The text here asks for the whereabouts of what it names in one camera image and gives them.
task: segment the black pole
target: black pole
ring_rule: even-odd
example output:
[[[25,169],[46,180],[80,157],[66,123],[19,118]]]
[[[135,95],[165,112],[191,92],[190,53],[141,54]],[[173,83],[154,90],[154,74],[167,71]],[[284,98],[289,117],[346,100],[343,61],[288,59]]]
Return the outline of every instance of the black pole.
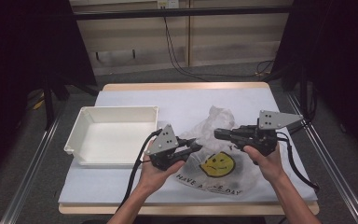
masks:
[[[300,74],[300,108],[304,120],[310,120],[310,114],[308,112],[308,80],[307,71],[304,66],[301,67]]]
[[[291,13],[312,10],[312,7],[271,6],[271,7],[206,7],[206,8],[170,8],[170,9],[144,9],[106,12],[76,12],[74,14],[60,15],[33,15],[31,17],[45,20],[107,20],[132,19],[154,17],[184,17],[184,16],[214,16],[239,14],[271,14]]]
[[[45,107],[46,107],[46,127],[45,130],[48,130],[50,125],[54,121],[54,108],[52,103],[52,97],[51,97],[51,89],[48,83],[48,75],[45,73],[45,71],[41,71],[43,73],[43,93],[45,96]]]

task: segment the wooden table edge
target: wooden table edge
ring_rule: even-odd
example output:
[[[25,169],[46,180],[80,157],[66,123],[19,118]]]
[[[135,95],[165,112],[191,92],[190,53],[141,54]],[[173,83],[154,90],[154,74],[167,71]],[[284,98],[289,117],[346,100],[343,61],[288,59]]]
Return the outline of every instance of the wooden table edge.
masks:
[[[269,88],[266,82],[177,82],[106,84],[103,91],[162,91]]]
[[[317,215],[319,205],[307,202],[310,211]],[[79,214],[114,214],[117,206],[109,204],[60,203],[59,210],[66,215]],[[145,205],[141,208],[141,216],[274,216],[284,215],[278,203],[242,203],[211,205]]]

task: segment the table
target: table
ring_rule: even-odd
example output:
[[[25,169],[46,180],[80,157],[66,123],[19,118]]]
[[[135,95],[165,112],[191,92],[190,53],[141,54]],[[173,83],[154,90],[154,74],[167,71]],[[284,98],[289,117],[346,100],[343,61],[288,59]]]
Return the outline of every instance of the table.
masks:
[[[109,84],[103,88],[107,91],[188,91],[188,90],[234,90],[264,89],[269,85],[262,82],[213,82],[213,83],[143,83],[143,84]],[[104,105],[101,95],[96,105]],[[312,213],[319,212],[316,201],[307,202]],[[117,206],[109,203],[61,203],[63,214],[112,214]],[[154,216],[265,216],[282,215],[283,210],[277,202],[234,202],[234,203],[178,203],[178,204],[146,204],[140,215]]]

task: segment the gray floor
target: gray floor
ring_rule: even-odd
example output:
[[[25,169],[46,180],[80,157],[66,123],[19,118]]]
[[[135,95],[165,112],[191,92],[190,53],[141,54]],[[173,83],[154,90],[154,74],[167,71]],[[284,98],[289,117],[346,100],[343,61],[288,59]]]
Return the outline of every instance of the gray floor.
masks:
[[[191,72],[197,74],[230,74],[241,77],[202,76],[209,81],[257,81],[253,77],[257,63],[236,63],[214,66],[194,67]],[[106,83],[126,82],[175,82],[200,81],[198,78],[184,76],[174,69],[149,70],[136,73],[111,74],[98,76],[99,89]],[[273,81],[270,87],[282,112],[293,113],[280,81]],[[66,171],[72,158],[63,152],[63,146],[76,120],[79,108],[93,105],[96,98],[69,87],[70,99],[66,102],[60,125],[49,144],[48,151],[40,165],[37,178],[34,180],[28,198],[25,201],[17,223],[81,223],[89,219],[107,219],[108,216],[64,216],[58,211],[58,197],[64,183]],[[334,161],[349,182],[358,197],[358,144],[350,133],[340,129],[340,121],[320,98],[315,120],[312,122],[329,149]],[[29,162],[34,156],[40,139],[44,134],[45,111],[42,106],[38,110],[29,110],[18,130],[17,141],[0,168],[0,220]],[[292,135],[298,153],[313,181],[321,186],[318,193],[321,212],[318,218],[323,223],[355,223],[346,203],[342,200],[335,183],[326,172],[318,154],[314,150],[304,131]],[[277,223],[282,217],[267,217],[268,223]]]

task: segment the white plastic tray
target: white plastic tray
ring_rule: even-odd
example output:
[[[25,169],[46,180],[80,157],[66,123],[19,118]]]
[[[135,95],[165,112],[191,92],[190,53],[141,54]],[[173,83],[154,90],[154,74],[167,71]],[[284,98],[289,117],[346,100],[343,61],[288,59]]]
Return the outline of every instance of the white plastic tray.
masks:
[[[64,151],[80,165],[131,168],[157,120],[157,106],[82,107]]]

